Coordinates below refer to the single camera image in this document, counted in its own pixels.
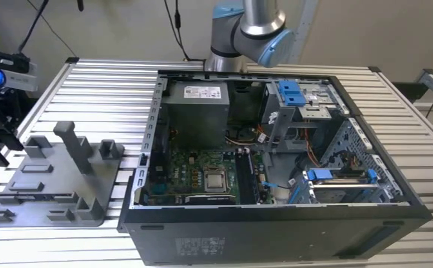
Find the green circuit board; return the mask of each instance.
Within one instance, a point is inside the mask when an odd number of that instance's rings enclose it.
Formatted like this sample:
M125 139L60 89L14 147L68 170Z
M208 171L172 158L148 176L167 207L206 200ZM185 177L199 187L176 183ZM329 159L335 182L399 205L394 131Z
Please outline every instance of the green circuit board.
M235 153L220 151L179 151L173 150L168 165L168 183L151 184L151 204L177 204L179 198L185 195L232 195L239 204L239 188L235 170ZM254 172L258 176L264 174L262 157L258 153L251 157ZM226 190L218 193L208 193L204 190L204 171L218 170L224 173Z

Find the label sticker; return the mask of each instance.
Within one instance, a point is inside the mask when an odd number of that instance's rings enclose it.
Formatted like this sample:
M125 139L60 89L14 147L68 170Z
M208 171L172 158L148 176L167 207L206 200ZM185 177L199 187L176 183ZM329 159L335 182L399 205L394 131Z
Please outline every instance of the label sticker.
M290 186L294 186L294 184L295 184L295 179L294 179L294 178L291 178L291 179L288 180L288 182L287 182L287 183L288 183L288 185L290 185Z
M193 99L220 99L222 91L219 87L184 87L183 98Z
M176 254L180 256L222 255L224 237L175 238Z
M306 94L306 99L316 100L318 98L311 94Z
M264 140L266 140L266 134L260 133L260 135L258 137L258 142L263 143Z

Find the gray fixture base plate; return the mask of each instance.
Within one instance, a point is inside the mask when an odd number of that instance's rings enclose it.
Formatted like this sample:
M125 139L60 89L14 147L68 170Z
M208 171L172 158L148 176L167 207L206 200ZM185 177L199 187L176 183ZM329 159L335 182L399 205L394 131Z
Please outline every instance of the gray fixture base plate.
M24 201L20 204L0 203L0 227L95 227L101 225L124 150L123 145L115 145L120 157L103 160L99 154L99 143L89 144L92 155L88 157L88 162L93 172L88 175L79 172L62 143L52 143L50 148L41 148L44 159L30 159L26 156L0 196L18 194L33 199L33 196L38 195L40 201ZM53 168L46 173L22 173L21 170L26 165L50 165ZM36 187L30 191L29 189L9 190L14 183L32 187L38 185L38 182L42 187ZM64 196L65 199L58 203L54 199L57 195Z

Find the blue plastic latch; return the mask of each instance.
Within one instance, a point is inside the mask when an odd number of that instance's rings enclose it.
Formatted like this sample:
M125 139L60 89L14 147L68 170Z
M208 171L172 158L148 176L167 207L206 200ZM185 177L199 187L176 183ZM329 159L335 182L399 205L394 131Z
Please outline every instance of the blue plastic latch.
M308 180L330 180L334 178L330 169L308 169L307 177Z
M315 180L315 173L314 173L314 170L308 169L307 171L307 178L308 180Z
M315 178L318 180L333 179L333 174L329 169L312 169Z
M260 184L262 184L263 186L272 187L272 188L276 188L276 187L278 187L276 184L274 184L274 183L268 183L267 181L263 181Z
M375 183L377 182L377 172L373 169L367 169L366 175L369 178L369 183Z
M287 106L304 106L306 99L295 81L279 80L279 92Z

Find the orange wire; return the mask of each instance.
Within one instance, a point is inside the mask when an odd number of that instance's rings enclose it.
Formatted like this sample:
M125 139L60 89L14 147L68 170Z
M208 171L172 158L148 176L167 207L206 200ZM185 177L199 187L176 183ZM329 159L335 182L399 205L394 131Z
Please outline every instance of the orange wire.
M312 151L312 148L310 147L310 145L308 145L308 134L307 134L307 129L306 129L306 131L304 131L304 133L306 133L306 147L307 147L307 156L308 156L308 159L310 159L310 161L312 162L312 164L319 168L320 166L319 166L319 164L318 164L318 158L315 157L315 155L314 155L314 151Z
M258 130L259 130L259 132L262 133L262 134L264 134L266 135L266 133L263 133L263 129L262 129L262 127L260 127L260 125L258 124Z

